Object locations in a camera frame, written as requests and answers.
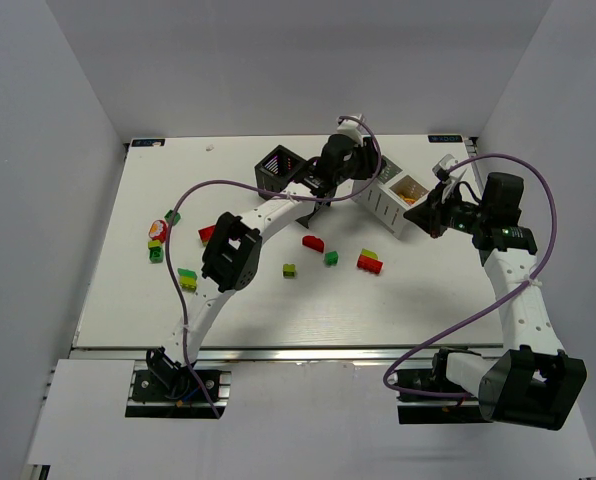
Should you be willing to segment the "yellow 2x4 lego brick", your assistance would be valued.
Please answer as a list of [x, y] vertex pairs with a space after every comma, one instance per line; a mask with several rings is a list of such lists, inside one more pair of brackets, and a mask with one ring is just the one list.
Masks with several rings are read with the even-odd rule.
[[417, 203], [425, 195], [425, 192], [419, 192], [419, 191], [414, 191], [414, 190], [398, 191], [397, 195], [403, 202], [412, 206], [415, 203]]

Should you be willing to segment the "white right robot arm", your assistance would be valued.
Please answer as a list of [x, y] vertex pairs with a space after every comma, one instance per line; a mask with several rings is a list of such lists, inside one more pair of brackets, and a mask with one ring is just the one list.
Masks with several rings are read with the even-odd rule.
[[486, 421], [557, 431], [587, 370], [582, 360], [566, 354], [532, 276], [538, 270], [537, 246], [531, 230], [519, 224], [523, 180], [492, 173], [476, 202], [462, 198], [461, 183], [443, 175], [404, 217], [433, 238], [447, 229], [471, 236], [495, 294], [505, 352], [486, 360], [466, 348], [442, 348], [420, 385], [429, 397], [476, 399]]

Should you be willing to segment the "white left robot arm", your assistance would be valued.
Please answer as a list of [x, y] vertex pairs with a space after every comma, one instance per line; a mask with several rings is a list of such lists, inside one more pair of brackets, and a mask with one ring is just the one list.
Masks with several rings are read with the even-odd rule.
[[337, 187], [349, 179], [372, 182], [381, 169], [381, 150], [373, 134], [354, 139], [336, 133], [327, 139], [320, 155], [310, 160], [277, 146], [256, 165], [255, 186], [232, 180], [208, 180], [185, 191], [176, 202], [174, 213], [191, 194], [214, 185], [256, 191], [265, 202], [246, 213], [225, 212], [218, 217], [202, 254], [202, 281], [191, 304], [187, 303], [172, 266], [173, 228], [168, 228], [165, 264], [181, 302], [181, 326], [174, 334], [181, 352], [177, 354], [167, 345], [151, 350], [149, 355], [169, 354], [174, 367], [191, 372], [220, 310], [254, 279], [264, 243], [295, 221], [307, 223], [321, 207], [353, 198], [353, 193], [337, 197]]

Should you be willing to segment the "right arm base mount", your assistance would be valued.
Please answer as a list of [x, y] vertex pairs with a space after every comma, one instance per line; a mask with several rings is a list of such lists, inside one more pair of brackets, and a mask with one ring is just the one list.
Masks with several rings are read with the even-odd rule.
[[395, 368], [383, 376], [388, 389], [397, 393], [401, 425], [486, 424], [478, 400], [492, 359], [466, 348], [442, 347], [429, 368]]

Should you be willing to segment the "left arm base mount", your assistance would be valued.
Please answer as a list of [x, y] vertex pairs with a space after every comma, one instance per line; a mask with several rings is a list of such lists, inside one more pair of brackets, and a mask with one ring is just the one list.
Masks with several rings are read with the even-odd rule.
[[170, 359], [163, 347], [146, 352], [134, 370], [125, 417], [134, 419], [219, 419], [226, 408], [229, 372], [195, 370]]

